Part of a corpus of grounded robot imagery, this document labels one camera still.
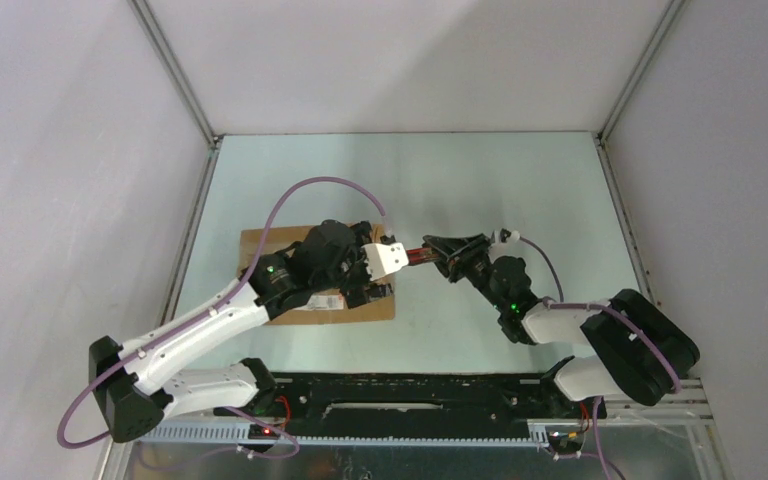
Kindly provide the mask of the brown cardboard express box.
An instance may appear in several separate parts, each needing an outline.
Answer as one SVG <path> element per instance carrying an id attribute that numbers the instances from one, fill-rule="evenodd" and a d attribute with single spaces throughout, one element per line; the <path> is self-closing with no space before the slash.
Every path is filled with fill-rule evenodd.
<path id="1" fill-rule="evenodd" d="M 257 304 L 271 325 L 332 325 L 395 317 L 394 277 L 375 280 L 362 245 L 383 233 L 380 224 L 342 224 L 245 230 L 240 271 L 250 274 Z"/>

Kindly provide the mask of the red black utility knife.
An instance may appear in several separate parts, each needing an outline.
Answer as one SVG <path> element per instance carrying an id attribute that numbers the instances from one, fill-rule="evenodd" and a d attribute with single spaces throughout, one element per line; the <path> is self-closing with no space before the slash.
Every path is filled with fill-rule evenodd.
<path id="1" fill-rule="evenodd" d="M 433 264 L 437 267 L 448 268 L 451 255 L 445 250 L 433 245 L 423 245 L 406 251 L 409 266 Z"/>

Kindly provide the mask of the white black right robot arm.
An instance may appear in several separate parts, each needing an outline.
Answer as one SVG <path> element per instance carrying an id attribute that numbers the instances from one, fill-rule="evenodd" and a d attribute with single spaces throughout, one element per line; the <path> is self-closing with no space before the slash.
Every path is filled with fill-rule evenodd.
<path id="1" fill-rule="evenodd" d="M 566 418 L 583 400 L 623 394 L 654 406 L 681 391 L 681 379 L 697 364 L 697 344 L 643 294 L 622 289 L 610 298 L 566 302 L 537 295 L 521 257 L 509 246 L 523 242 L 518 231 L 491 235 L 426 235 L 423 248 L 449 282 L 465 279 L 498 312 L 497 322 L 513 343 L 564 343 L 592 349 L 564 359 L 548 374 L 541 392 L 545 411 Z"/>

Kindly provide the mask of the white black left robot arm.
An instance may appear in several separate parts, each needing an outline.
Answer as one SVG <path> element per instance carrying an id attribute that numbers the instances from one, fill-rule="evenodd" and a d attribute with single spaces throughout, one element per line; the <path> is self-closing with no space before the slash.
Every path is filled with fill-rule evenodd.
<path id="1" fill-rule="evenodd" d="M 326 290 L 372 285 L 365 245 L 380 225 L 325 220 L 300 241 L 258 250 L 249 265 L 205 304 L 122 344 L 105 336 L 89 349 L 93 396 L 116 443 L 136 440 L 163 420 L 225 407 L 264 416 L 276 403 L 277 383 L 262 360 L 190 369 L 224 342 L 306 305 Z"/>

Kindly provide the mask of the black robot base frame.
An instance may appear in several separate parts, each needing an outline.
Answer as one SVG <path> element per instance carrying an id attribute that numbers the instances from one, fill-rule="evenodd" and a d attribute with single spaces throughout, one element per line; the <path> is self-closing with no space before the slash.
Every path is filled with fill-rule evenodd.
<path id="1" fill-rule="evenodd" d="M 247 407 L 250 422 L 221 408 L 161 423 L 153 441 L 284 445 L 283 428 L 307 445 L 562 445 L 593 420 L 610 420 L 606 403 L 573 401 L 546 372 L 331 373 L 277 371 L 268 406 Z"/>

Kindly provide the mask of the aluminium left corner post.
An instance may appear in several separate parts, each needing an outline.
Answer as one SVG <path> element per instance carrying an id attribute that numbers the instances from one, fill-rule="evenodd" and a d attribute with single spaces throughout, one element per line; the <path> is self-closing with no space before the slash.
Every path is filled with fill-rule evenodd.
<path id="1" fill-rule="evenodd" d="M 146 0 L 129 0 L 128 4 L 205 144 L 209 149 L 215 148 L 218 135 L 211 126 L 206 111 L 201 105 L 151 3 Z"/>

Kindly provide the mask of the aluminium corner post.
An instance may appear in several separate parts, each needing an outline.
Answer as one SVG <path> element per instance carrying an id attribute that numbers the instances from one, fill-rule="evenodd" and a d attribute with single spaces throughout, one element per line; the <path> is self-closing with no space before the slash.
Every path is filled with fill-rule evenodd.
<path id="1" fill-rule="evenodd" d="M 215 148 L 218 135 L 211 126 L 206 111 L 201 105 L 151 3 L 146 0 L 129 0 L 128 4 L 205 144 L 209 149 Z"/>
<path id="2" fill-rule="evenodd" d="M 608 139 L 616 129 L 627 105 L 644 80 L 645 75 L 654 63 L 656 56 L 662 49 L 664 42 L 673 30 L 687 4 L 687 0 L 669 0 L 666 3 L 655 27 L 645 41 L 643 49 L 637 57 L 631 72 L 627 76 L 618 96 L 613 102 L 605 121 L 595 136 L 600 145 L 607 144 Z"/>

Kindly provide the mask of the aluminium right corner post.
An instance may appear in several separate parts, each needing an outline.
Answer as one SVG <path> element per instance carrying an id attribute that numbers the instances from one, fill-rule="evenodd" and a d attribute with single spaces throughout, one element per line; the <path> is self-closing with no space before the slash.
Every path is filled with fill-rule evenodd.
<path id="1" fill-rule="evenodd" d="M 595 136 L 600 145 L 607 144 L 608 139 L 616 129 L 627 105 L 644 80 L 645 75 L 654 63 L 656 56 L 662 49 L 664 42 L 673 30 L 687 4 L 687 0 L 669 0 L 666 3 L 655 27 L 645 41 L 643 49 L 637 57 L 631 72 L 627 76 L 618 96 L 613 102 L 605 121 Z"/>

